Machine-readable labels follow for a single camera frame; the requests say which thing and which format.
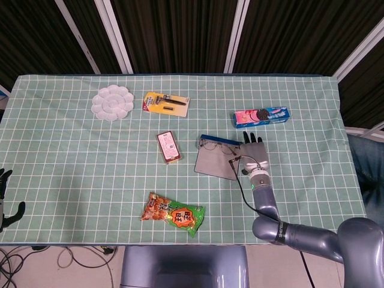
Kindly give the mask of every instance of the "snack bag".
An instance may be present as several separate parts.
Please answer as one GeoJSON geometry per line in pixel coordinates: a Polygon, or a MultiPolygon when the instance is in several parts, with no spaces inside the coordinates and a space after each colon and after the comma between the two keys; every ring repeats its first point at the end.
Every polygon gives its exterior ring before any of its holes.
{"type": "Polygon", "coordinates": [[[151,192],[142,220],[164,220],[177,228],[187,230],[194,237],[205,214],[202,206],[186,205],[151,192]]]}

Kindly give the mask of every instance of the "blue jeans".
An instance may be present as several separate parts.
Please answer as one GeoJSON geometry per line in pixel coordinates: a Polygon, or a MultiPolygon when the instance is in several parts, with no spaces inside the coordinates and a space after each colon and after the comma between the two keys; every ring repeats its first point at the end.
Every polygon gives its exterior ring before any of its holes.
{"type": "Polygon", "coordinates": [[[367,217],[384,229],[384,143],[348,139],[367,217]]]}

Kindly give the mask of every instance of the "eyeglasses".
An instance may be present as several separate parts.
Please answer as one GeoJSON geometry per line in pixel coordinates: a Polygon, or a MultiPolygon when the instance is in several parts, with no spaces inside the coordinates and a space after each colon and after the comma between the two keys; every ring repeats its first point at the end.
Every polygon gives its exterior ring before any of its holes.
{"type": "Polygon", "coordinates": [[[222,153],[226,155],[234,155],[234,156],[237,155],[235,152],[236,149],[240,149],[238,146],[235,146],[235,145],[228,145],[221,142],[210,141],[206,139],[201,139],[199,146],[204,147],[205,149],[210,151],[215,150],[219,146],[222,153]]]}

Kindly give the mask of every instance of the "black curtain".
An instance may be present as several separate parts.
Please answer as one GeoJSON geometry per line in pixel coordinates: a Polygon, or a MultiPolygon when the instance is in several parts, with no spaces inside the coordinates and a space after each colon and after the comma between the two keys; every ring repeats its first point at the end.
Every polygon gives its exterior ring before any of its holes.
{"type": "Polygon", "coordinates": [[[0,2],[0,84],[22,74],[93,74],[52,0],[0,2]]]}
{"type": "Polygon", "coordinates": [[[339,83],[345,126],[372,128],[384,121],[384,39],[339,83]]]}
{"type": "Polygon", "coordinates": [[[383,17],[382,0],[251,0],[233,72],[331,76],[383,17]]]}
{"type": "Polygon", "coordinates": [[[102,74],[121,69],[94,1],[64,0],[84,42],[102,74]]]}
{"type": "Polygon", "coordinates": [[[112,0],[135,73],[222,73],[237,0],[112,0]]]}

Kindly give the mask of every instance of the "green checkered tablecloth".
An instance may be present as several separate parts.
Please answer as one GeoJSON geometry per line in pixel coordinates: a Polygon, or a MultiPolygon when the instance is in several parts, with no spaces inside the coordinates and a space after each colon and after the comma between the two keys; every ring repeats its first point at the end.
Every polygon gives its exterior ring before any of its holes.
{"type": "MultiPolygon", "coordinates": [[[[24,217],[0,234],[23,244],[255,244],[255,214],[235,181],[194,172],[197,140],[242,140],[236,110],[287,106],[284,124],[250,127],[264,139],[284,221],[335,231],[364,216],[331,77],[20,76],[0,123],[0,159],[13,169],[6,215],[26,202],[24,217]],[[98,120],[91,99],[103,87],[127,87],[134,110],[98,120]],[[146,113],[148,91],[191,98],[186,118],[146,113]],[[156,135],[172,130],[182,160],[165,165],[156,135]],[[150,191],[206,207],[195,238],[163,221],[141,221],[150,191]]],[[[241,181],[251,203],[247,177],[241,181]]]]}

